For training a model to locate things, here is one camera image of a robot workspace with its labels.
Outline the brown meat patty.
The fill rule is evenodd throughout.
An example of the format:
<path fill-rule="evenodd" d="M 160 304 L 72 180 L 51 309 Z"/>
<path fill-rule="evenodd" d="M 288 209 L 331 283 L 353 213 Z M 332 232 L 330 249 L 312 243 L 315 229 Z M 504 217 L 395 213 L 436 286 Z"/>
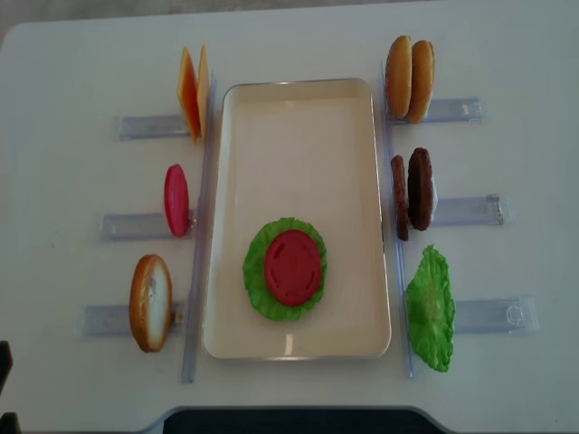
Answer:
<path fill-rule="evenodd" d="M 397 155 L 392 158 L 391 169 L 394 182 L 394 208 L 398 238 L 402 241 L 407 241 L 409 239 L 408 205 L 406 201 L 404 164 L 401 156 Z"/>

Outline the red tomato slice on tray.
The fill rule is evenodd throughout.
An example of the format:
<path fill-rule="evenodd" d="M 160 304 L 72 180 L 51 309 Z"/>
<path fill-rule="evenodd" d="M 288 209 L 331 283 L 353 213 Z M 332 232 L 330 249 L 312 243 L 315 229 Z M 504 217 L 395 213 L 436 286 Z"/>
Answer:
<path fill-rule="evenodd" d="M 268 290 L 283 306 L 303 305 L 320 286 L 318 246 L 304 231 L 281 232 L 266 251 L 264 274 Z"/>

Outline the standing red tomato slice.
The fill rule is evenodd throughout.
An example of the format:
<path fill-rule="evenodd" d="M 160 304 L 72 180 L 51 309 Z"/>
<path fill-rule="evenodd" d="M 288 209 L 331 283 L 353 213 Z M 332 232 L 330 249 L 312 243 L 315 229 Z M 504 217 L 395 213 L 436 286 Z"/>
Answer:
<path fill-rule="evenodd" d="M 189 228 L 189 194 L 185 173 L 179 164 L 167 169 L 164 206 L 170 231 L 177 238 L 184 237 Z"/>

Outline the yellow cheese slice inner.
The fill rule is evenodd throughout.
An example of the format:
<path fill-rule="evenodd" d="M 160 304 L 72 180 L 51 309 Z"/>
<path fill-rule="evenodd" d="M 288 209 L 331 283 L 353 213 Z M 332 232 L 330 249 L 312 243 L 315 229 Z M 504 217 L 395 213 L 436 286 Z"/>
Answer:
<path fill-rule="evenodd" d="M 199 60 L 199 77 L 197 86 L 197 107 L 199 110 L 200 131 L 203 143 L 205 143 L 207 136 L 207 117 L 208 117 L 209 98 L 210 98 L 209 68 L 207 63 L 206 47 L 205 45 L 203 45 Z"/>

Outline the standing green lettuce leaf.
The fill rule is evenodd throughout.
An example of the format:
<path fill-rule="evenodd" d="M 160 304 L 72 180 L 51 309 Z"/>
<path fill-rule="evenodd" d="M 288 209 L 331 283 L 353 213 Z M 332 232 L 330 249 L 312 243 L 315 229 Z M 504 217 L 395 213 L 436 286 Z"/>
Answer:
<path fill-rule="evenodd" d="M 418 269 L 405 291 L 405 303 L 413 351 L 434 371 L 448 372 L 454 350 L 456 304 L 449 264 L 432 244 L 422 251 Z"/>

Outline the orange cheese slice outer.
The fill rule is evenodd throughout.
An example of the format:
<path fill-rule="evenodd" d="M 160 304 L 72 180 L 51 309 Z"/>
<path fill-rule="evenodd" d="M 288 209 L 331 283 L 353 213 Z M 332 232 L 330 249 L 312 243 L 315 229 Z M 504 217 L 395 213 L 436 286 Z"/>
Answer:
<path fill-rule="evenodd" d="M 176 95 L 183 111 L 190 136 L 195 142 L 200 133 L 199 109 L 197 106 L 197 79 L 195 68 L 187 47 L 182 50 Z"/>

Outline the cream rectangular tray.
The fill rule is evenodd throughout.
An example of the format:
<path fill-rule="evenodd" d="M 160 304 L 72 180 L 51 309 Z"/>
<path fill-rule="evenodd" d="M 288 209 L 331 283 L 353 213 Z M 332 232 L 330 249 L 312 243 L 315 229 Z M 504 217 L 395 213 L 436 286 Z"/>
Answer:
<path fill-rule="evenodd" d="M 223 360 L 371 358 L 391 339 L 371 90 L 364 80 L 238 85 L 216 149 L 203 342 Z M 327 249 L 321 299 L 299 319 L 251 304 L 242 264 L 267 223 L 312 224 Z"/>

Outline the white patty pusher block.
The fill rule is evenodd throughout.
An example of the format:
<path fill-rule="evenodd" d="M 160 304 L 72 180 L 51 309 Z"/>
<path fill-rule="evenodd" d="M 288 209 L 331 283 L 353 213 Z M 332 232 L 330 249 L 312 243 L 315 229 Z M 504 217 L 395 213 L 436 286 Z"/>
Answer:
<path fill-rule="evenodd" d="M 436 189 L 436 184 L 434 181 L 434 177 L 431 177 L 431 185 L 432 185 L 432 211 L 430 214 L 430 222 L 434 222 L 434 216 L 437 210 L 437 205 L 438 205 L 438 193 L 437 193 L 437 189 Z"/>

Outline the standing bun right of pair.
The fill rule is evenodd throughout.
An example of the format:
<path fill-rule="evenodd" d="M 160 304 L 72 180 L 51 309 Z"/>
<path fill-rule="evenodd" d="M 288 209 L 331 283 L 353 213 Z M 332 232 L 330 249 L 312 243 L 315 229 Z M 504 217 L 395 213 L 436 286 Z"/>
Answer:
<path fill-rule="evenodd" d="M 420 40 L 412 48 L 413 74 L 412 95 L 407 117 L 413 124 L 424 118 L 432 98 L 435 59 L 433 45 Z"/>

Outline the clear long rail right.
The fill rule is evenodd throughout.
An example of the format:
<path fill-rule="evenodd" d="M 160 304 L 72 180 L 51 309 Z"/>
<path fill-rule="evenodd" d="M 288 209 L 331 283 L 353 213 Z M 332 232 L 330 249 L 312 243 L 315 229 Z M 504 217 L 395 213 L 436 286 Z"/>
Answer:
<path fill-rule="evenodd" d="M 405 303 L 405 268 L 403 260 L 403 249 L 401 240 L 398 237 L 397 230 L 397 213 L 394 197 L 394 175 L 391 167 L 391 159 L 394 157 L 392 144 L 392 126 L 389 117 L 388 104 L 385 96 L 385 61 L 381 62 L 381 122 L 383 135 L 383 149 L 384 149 L 384 169 L 386 171 L 387 181 L 389 185 L 389 211 L 391 224 L 391 242 L 394 260 L 394 276 L 395 276 L 395 291 L 397 295 L 396 311 L 399 316 L 399 327 L 401 336 L 401 348 L 403 354 L 403 366 L 405 377 L 412 379 L 414 377 L 414 359 L 413 349 L 408 338 L 408 317 Z"/>

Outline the clear tomato holder rail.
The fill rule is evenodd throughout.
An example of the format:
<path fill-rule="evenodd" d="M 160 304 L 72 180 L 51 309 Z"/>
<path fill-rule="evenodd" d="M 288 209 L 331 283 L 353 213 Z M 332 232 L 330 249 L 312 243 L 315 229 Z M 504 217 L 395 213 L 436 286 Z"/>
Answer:
<path fill-rule="evenodd" d="M 172 240 L 166 216 L 160 212 L 118 214 L 105 213 L 99 227 L 101 241 Z"/>

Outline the clear cheese holder rail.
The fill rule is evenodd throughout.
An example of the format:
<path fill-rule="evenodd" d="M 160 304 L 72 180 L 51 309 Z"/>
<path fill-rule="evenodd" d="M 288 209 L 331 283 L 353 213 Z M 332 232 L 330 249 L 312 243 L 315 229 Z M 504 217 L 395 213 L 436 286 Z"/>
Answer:
<path fill-rule="evenodd" d="M 189 126 L 181 115 L 116 117 L 119 140 L 188 137 Z"/>

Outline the clear bun holder rail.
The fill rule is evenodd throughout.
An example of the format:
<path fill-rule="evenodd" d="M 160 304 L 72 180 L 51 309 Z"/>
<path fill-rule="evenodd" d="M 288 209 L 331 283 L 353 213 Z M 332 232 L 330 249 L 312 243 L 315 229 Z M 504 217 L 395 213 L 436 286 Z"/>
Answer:
<path fill-rule="evenodd" d="M 432 99 L 421 123 L 482 123 L 489 120 L 489 106 L 478 97 L 470 97 Z"/>

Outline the clear bread holder rail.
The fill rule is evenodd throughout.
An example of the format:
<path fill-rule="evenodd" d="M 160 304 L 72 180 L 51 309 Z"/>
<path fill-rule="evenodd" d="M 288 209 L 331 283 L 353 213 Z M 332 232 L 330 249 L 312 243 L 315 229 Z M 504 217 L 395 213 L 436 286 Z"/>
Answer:
<path fill-rule="evenodd" d="M 172 305 L 169 335 L 182 333 L 185 322 L 185 302 Z M 78 315 L 75 334 L 82 338 L 131 337 L 129 307 L 125 305 L 87 305 Z"/>

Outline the clear lettuce holder rail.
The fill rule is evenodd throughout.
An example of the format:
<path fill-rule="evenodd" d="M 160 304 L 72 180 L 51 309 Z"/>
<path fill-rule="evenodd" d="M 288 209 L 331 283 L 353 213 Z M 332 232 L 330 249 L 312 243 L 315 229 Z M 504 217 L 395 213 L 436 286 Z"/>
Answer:
<path fill-rule="evenodd" d="M 502 297 L 456 302 L 457 334 L 533 333 L 539 329 L 534 299 Z"/>

